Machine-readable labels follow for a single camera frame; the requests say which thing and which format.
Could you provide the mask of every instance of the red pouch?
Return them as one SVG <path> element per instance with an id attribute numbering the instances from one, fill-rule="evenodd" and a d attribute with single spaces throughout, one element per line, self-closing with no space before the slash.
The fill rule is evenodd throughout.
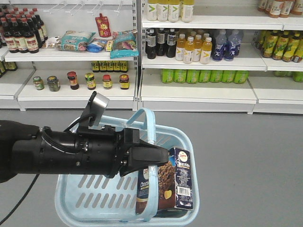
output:
<path id="1" fill-rule="evenodd" d="M 110 32 L 108 18 L 102 16 L 102 14 L 100 13 L 100 17 L 96 17 L 95 20 L 99 31 L 99 36 L 103 38 L 111 37 L 112 34 Z"/>

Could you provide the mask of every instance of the black cable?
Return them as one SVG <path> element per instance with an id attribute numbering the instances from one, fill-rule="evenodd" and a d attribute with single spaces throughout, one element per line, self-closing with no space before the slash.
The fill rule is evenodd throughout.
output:
<path id="1" fill-rule="evenodd" d="M 19 202 L 15 205 L 15 207 L 10 211 L 10 213 L 2 220 L 0 221 L 0 226 L 7 220 L 10 218 L 10 216 L 17 210 L 17 208 L 20 206 L 20 204 L 23 202 L 23 200 L 27 197 L 27 195 L 29 194 L 30 190 L 32 189 L 32 187 L 34 186 L 36 180 L 38 179 L 38 176 L 40 174 L 36 174 L 36 176 L 34 177 L 32 183 L 30 184 L 30 186 L 28 187 L 27 191 L 24 193 L 24 195 L 22 196 L 22 198 L 19 200 Z"/>

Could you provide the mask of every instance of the product label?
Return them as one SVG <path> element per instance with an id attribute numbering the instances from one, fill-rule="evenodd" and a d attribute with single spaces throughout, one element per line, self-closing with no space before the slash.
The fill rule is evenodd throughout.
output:
<path id="1" fill-rule="evenodd" d="M 169 6 L 158 4 L 158 8 L 157 8 L 158 21 L 167 21 L 168 17 L 169 17 Z"/>

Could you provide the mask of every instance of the green can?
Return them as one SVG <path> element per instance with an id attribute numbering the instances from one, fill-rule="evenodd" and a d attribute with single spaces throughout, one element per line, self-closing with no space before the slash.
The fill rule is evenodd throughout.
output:
<path id="1" fill-rule="evenodd" d="M 235 78 L 236 71 L 234 70 L 224 70 L 222 76 L 222 83 L 232 83 Z"/>
<path id="2" fill-rule="evenodd" d="M 196 84 L 199 80 L 199 70 L 187 70 L 186 82 L 188 84 Z"/>
<path id="3" fill-rule="evenodd" d="M 162 69 L 161 72 L 162 83 L 171 83 L 174 80 L 174 70 Z"/>
<path id="4" fill-rule="evenodd" d="M 223 70 L 213 70 L 210 76 L 210 82 L 218 83 L 222 80 Z"/>
<path id="5" fill-rule="evenodd" d="M 233 82 L 235 84 L 244 84 L 248 78 L 248 75 L 249 75 L 248 71 L 244 71 L 244 70 L 237 71 Z"/>
<path id="6" fill-rule="evenodd" d="M 185 83 L 187 70 L 175 70 L 174 81 L 176 83 Z"/>
<path id="7" fill-rule="evenodd" d="M 211 70 L 200 70 L 199 83 L 208 83 L 211 73 Z"/>

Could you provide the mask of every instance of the yellow bottle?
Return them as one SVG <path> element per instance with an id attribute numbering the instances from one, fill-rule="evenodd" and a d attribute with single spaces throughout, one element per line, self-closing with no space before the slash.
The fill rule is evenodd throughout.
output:
<path id="1" fill-rule="evenodd" d="M 185 64 L 190 64 L 193 61 L 195 46 L 194 46 L 194 38 L 192 36 L 187 38 L 184 49 L 183 62 Z"/>

